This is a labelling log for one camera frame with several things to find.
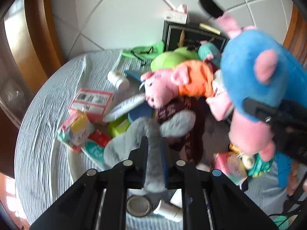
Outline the brown tape roll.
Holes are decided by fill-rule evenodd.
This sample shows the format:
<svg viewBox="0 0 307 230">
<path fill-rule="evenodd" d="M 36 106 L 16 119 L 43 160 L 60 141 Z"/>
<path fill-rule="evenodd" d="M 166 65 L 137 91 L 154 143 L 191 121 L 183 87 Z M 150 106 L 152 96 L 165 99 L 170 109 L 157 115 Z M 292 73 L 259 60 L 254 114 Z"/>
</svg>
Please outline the brown tape roll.
<svg viewBox="0 0 307 230">
<path fill-rule="evenodd" d="M 143 218 L 151 213 L 153 205 L 145 196 L 131 196 L 126 201 L 126 211 L 130 215 Z"/>
</svg>

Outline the blue pink pig plush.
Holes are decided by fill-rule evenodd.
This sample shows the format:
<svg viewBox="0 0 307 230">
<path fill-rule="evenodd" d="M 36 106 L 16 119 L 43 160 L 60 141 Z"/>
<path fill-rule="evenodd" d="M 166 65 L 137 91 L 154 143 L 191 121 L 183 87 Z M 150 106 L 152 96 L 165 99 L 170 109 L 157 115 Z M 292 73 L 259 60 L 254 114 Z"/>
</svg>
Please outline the blue pink pig plush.
<svg viewBox="0 0 307 230">
<path fill-rule="evenodd" d="M 217 121 L 234 106 L 229 139 L 247 154 L 259 154 L 263 161 L 273 158 L 276 145 L 268 123 L 243 109 L 251 98 L 277 108 L 283 100 L 306 106 L 306 70 L 270 35 L 252 26 L 241 28 L 225 12 L 214 16 L 230 40 L 220 62 L 224 92 L 206 99 Z"/>
</svg>

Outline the white plastic bottle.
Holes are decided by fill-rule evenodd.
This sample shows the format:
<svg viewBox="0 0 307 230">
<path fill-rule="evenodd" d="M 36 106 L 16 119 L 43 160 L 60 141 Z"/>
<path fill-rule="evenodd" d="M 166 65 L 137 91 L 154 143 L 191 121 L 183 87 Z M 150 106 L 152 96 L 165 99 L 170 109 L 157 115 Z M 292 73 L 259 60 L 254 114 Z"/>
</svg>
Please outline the white plastic bottle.
<svg viewBox="0 0 307 230">
<path fill-rule="evenodd" d="M 177 206 L 166 203 L 164 200 L 160 200 L 153 213 L 174 222 L 181 222 L 183 220 L 183 210 Z"/>
</svg>

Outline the pink Kotex pad pack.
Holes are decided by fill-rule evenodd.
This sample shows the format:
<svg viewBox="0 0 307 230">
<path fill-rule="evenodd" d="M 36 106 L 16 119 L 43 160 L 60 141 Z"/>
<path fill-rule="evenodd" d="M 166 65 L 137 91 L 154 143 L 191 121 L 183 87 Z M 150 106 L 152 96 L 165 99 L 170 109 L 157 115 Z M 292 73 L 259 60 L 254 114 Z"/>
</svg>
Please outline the pink Kotex pad pack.
<svg viewBox="0 0 307 230">
<path fill-rule="evenodd" d="M 87 115 L 77 110 L 58 128 L 56 136 L 59 142 L 78 153 L 94 130 Z"/>
</svg>

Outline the grey elephant plush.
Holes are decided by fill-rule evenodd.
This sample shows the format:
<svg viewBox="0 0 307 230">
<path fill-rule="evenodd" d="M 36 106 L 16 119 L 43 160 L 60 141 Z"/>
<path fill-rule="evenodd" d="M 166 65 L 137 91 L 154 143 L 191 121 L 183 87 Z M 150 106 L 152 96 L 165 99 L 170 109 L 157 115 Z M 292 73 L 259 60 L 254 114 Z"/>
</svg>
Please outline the grey elephant plush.
<svg viewBox="0 0 307 230">
<path fill-rule="evenodd" d="M 144 136 L 148 139 L 145 185 L 141 190 L 131 190 L 133 195 L 139 196 L 165 191 L 160 149 L 163 136 L 160 124 L 151 118 L 138 118 L 125 133 L 108 142 L 104 149 L 105 164 L 112 168 L 128 159 L 130 152 L 140 147 Z"/>
</svg>

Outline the black rectangular block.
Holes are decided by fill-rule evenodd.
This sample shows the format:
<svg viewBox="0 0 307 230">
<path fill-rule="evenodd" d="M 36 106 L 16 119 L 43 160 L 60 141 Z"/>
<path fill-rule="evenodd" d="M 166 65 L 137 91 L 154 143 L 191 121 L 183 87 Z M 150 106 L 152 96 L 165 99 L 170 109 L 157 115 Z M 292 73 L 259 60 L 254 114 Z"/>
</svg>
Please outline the black rectangular block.
<svg viewBox="0 0 307 230">
<path fill-rule="evenodd" d="M 215 2 L 215 0 L 199 0 L 200 7 L 211 17 L 218 19 L 223 16 L 224 10 Z"/>
</svg>

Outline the blue striped bed sheet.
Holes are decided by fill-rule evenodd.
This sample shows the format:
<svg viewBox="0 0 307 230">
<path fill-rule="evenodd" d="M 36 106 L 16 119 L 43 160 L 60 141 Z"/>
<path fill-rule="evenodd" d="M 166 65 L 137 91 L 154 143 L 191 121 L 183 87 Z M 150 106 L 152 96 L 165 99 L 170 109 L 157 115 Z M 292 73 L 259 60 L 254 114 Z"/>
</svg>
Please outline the blue striped bed sheet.
<svg viewBox="0 0 307 230">
<path fill-rule="evenodd" d="M 120 50 L 104 50 L 80 55 L 62 66 L 40 89 L 23 118 L 15 151 L 15 179 L 21 204 L 32 224 L 70 186 L 70 167 L 80 177 L 90 168 L 98 169 L 83 153 L 76 153 L 75 166 L 69 166 L 67 147 L 57 141 L 56 131 L 68 117 L 68 107 L 81 88 L 114 91 L 107 80 L 111 70 L 141 74 L 150 64 L 122 57 Z M 204 155 L 208 163 L 214 153 L 226 152 L 229 145 L 228 127 L 216 122 L 210 110 L 203 128 Z M 280 213 L 287 198 L 285 188 L 278 186 L 277 164 L 270 172 L 248 182 L 246 195 L 266 214 Z M 135 218 L 127 214 L 126 229 L 182 229 L 156 215 Z"/>
</svg>

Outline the maroon cloth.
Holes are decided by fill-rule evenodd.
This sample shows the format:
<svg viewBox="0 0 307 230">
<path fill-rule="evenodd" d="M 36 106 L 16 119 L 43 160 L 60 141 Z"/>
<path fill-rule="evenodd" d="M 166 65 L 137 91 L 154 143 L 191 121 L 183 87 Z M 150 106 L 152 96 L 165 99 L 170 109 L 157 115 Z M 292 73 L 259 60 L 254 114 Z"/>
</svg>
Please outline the maroon cloth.
<svg viewBox="0 0 307 230">
<path fill-rule="evenodd" d="M 194 97 L 175 98 L 156 109 L 156 121 L 170 149 L 179 152 L 181 159 L 198 165 L 204 153 L 205 111 L 201 103 Z"/>
</svg>

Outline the white tube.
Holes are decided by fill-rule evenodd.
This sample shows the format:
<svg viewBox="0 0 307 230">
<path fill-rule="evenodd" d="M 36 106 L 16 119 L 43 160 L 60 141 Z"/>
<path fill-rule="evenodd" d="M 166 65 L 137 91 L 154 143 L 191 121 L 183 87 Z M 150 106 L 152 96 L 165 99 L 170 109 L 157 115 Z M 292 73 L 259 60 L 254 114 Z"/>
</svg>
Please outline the white tube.
<svg viewBox="0 0 307 230">
<path fill-rule="evenodd" d="M 136 94 L 116 105 L 111 111 L 104 115 L 102 121 L 105 123 L 113 122 L 124 114 L 143 104 L 145 100 L 145 93 Z"/>
</svg>

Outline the yellow sticky note pad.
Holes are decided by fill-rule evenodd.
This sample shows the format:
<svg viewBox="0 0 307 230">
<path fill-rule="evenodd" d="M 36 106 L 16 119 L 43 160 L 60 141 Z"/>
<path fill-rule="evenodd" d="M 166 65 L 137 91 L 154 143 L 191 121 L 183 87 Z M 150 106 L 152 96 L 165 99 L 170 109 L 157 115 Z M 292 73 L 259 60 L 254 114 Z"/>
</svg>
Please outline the yellow sticky note pad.
<svg viewBox="0 0 307 230">
<path fill-rule="evenodd" d="M 215 28 L 213 28 L 213 27 L 211 27 L 211 26 L 209 26 L 209 25 L 207 25 L 207 24 L 200 23 L 200 24 L 199 24 L 199 27 L 200 27 L 201 29 L 207 30 L 207 31 L 209 31 L 209 32 L 211 32 L 211 33 L 214 33 L 214 34 L 216 34 L 216 35 L 221 35 L 221 31 L 220 31 L 220 30 L 215 29 Z"/>
</svg>

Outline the orange dress pig plush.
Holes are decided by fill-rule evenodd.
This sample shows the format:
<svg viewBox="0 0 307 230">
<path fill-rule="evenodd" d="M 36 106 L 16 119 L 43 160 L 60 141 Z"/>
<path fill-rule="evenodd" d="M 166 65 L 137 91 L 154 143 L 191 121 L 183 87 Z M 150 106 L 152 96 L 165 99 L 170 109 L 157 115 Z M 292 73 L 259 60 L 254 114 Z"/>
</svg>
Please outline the orange dress pig plush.
<svg viewBox="0 0 307 230">
<path fill-rule="evenodd" d="M 210 61 L 187 60 L 171 69 L 142 74 L 147 103 L 161 108 L 180 96 L 210 97 L 214 80 Z"/>
</svg>

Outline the white pill bottle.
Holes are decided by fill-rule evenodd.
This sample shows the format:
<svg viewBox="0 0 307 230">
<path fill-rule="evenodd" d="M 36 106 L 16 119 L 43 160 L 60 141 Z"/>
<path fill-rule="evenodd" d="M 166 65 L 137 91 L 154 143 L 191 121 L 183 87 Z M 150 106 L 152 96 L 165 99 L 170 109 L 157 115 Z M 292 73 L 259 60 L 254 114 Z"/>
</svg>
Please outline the white pill bottle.
<svg viewBox="0 0 307 230">
<path fill-rule="evenodd" d="M 107 79 L 118 91 L 126 91 L 130 87 L 129 80 L 116 70 L 110 71 Z"/>
</svg>

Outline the black cabinet box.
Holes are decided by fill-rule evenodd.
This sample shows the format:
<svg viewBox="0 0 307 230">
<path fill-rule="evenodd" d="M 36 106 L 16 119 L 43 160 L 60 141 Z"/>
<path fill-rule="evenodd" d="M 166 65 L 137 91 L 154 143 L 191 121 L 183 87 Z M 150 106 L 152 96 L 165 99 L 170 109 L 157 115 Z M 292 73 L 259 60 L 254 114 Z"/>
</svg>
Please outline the black cabinet box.
<svg viewBox="0 0 307 230">
<path fill-rule="evenodd" d="M 223 34 L 218 35 L 202 29 L 196 24 L 178 24 L 164 21 L 162 34 L 164 51 L 173 51 L 182 46 L 198 49 L 204 40 L 212 42 L 222 52 L 229 39 Z"/>
</svg>

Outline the pink tissue box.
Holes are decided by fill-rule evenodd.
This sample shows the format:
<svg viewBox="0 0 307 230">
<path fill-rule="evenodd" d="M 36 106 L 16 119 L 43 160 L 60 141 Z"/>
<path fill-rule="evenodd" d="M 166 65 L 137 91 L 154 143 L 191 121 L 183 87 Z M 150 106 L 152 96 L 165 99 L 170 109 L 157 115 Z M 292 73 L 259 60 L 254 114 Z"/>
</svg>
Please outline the pink tissue box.
<svg viewBox="0 0 307 230">
<path fill-rule="evenodd" d="M 177 9 L 167 11 L 164 20 L 178 24 L 189 23 L 188 6 L 181 4 Z"/>
</svg>

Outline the wooden headboard frame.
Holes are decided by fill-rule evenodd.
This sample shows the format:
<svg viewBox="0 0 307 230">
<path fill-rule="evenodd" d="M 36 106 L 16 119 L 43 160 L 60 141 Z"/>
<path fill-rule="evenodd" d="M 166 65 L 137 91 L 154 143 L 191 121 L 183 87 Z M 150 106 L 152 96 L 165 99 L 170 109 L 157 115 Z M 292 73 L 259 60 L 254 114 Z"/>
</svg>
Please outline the wooden headboard frame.
<svg viewBox="0 0 307 230">
<path fill-rule="evenodd" d="M 292 0 L 217 0 L 241 26 L 272 34 L 306 64 L 306 22 Z M 21 76 L 36 93 L 67 60 L 87 51 L 152 45 L 166 11 L 188 6 L 211 24 L 198 0 L 15 0 L 1 27 Z"/>
</svg>

